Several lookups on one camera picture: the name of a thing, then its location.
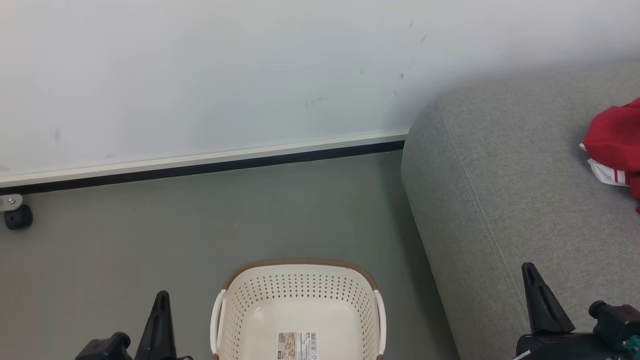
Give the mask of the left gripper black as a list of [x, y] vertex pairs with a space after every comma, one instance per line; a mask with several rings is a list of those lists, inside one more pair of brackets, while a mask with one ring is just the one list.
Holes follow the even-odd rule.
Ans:
[[[75, 357], [76, 360], [132, 360], [128, 353], [131, 339], [124, 332], [115, 332], [105, 339], [92, 339]], [[176, 342], [170, 296], [157, 293], [146, 326], [135, 353], [135, 360], [176, 360]]]

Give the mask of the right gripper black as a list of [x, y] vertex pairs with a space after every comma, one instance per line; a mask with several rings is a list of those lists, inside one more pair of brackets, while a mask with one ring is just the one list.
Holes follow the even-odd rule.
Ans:
[[639, 310], [597, 300], [592, 332], [577, 333], [569, 315], [531, 262], [521, 266], [531, 333], [516, 344], [517, 360], [637, 360]]

